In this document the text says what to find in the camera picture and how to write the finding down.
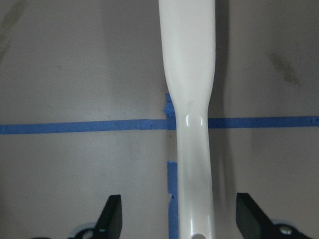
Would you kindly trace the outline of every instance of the white handle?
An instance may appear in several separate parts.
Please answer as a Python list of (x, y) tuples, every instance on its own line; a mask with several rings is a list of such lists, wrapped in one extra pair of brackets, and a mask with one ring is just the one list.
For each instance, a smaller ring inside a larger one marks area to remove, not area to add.
[(159, 0), (163, 62), (174, 104), (180, 239), (215, 239), (207, 109), (215, 68), (215, 1)]

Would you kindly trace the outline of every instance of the metal bolt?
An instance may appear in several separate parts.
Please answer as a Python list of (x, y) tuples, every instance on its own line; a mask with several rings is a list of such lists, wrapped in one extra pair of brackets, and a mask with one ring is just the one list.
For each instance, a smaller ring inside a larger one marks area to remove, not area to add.
[(291, 235), (293, 233), (293, 230), (288, 226), (281, 226), (279, 230), (282, 234), (285, 235)]
[(93, 234), (94, 234), (93, 231), (89, 230), (85, 234), (83, 234), (82, 239), (90, 239), (93, 237)]

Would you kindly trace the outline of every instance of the black clamp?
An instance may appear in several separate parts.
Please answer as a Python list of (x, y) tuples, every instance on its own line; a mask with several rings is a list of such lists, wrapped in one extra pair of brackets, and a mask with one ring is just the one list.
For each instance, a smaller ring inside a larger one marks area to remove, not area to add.
[(248, 193), (237, 193), (236, 224), (244, 239), (311, 239), (288, 224), (274, 224)]
[(121, 195), (111, 195), (93, 228), (86, 228), (68, 239), (119, 239), (122, 230)]

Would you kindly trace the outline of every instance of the blue painter's tape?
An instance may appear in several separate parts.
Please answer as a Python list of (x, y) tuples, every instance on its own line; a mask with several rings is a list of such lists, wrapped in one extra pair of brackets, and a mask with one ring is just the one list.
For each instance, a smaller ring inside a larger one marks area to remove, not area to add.
[(164, 108), (164, 113), (166, 114), (167, 119), (175, 119), (175, 109), (173, 102), (169, 94), (166, 94), (166, 104)]
[(170, 202), (168, 206), (169, 239), (178, 239), (178, 195), (176, 162), (167, 162), (167, 190), (170, 194)]
[(66, 133), (112, 130), (166, 129), (166, 120), (133, 119), (69, 123), (7, 124), (0, 125), (1, 134)]
[(209, 128), (278, 128), (313, 126), (319, 126), (318, 116), (208, 119)]
[[(210, 129), (318, 126), (319, 116), (208, 119), (208, 128)], [(175, 119), (132, 119), (70, 123), (6, 124), (0, 125), (0, 134), (68, 133), (152, 129), (176, 130), (176, 121)]]

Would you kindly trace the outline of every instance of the gray surface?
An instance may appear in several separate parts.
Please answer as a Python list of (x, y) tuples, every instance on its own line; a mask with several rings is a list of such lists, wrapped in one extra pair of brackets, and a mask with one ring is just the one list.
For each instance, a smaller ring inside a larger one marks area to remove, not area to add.
[[(1, 124), (165, 118), (156, 0), (0, 4)], [(216, 9), (209, 116), (318, 115), (319, 2), (217, 0)], [(241, 238), (237, 191), (319, 238), (318, 134), (210, 130), (218, 238)], [(0, 135), (0, 238), (65, 238), (117, 193), (122, 239), (168, 238), (175, 140), (165, 130)]]

